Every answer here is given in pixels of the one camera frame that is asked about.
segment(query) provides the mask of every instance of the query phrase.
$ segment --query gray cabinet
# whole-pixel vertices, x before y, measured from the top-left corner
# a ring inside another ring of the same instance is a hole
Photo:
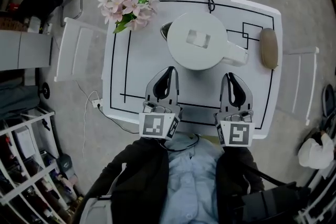
[[[47,67],[51,36],[0,30],[0,71]]]

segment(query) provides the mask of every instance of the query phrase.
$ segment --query flower bouquet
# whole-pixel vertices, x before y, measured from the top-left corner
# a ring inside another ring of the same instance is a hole
[[[105,24],[111,20],[117,25],[113,33],[128,28],[132,31],[145,27],[157,14],[158,0],[98,0],[98,7],[105,16]]]

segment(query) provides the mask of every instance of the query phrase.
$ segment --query black jacket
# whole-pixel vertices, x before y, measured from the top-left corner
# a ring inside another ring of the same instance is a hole
[[[237,165],[235,160],[257,169],[247,148],[225,148],[216,166],[219,223],[226,222],[226,199],[246,194],[248,184],[244,177],[250,183],[251,193],[264,189],[261,178]],[[127,166],[119,176],[123,163]],[[167,194],[168,153],[157,141],[143,138],[128,145],[104,168],[78,207],[72,223],[79,223],[89,198],[107,194],[117,176],[119,178],[111,197],[113,224],[159,223]]]

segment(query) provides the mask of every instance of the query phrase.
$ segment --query chair backrest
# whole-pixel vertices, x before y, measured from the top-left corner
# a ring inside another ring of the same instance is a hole
[[[277,108],[309,124],[316,69],[317,47],[284,51]]]
[[[80,21],[65,18],[66,22],[59,49],[55,81],[75,80],[85,76],[85,69],[93,31],[107,31]]]

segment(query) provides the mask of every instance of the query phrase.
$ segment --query white electric kettle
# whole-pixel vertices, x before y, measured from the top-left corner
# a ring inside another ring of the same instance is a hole
[[[205,70],[220,62],[233,66],[247,63],[247,50],[228,41],[224,25],[210,13],[185,13],[169,25],[166,29],[163,26],[161,33],[172,57],[185,68]]]

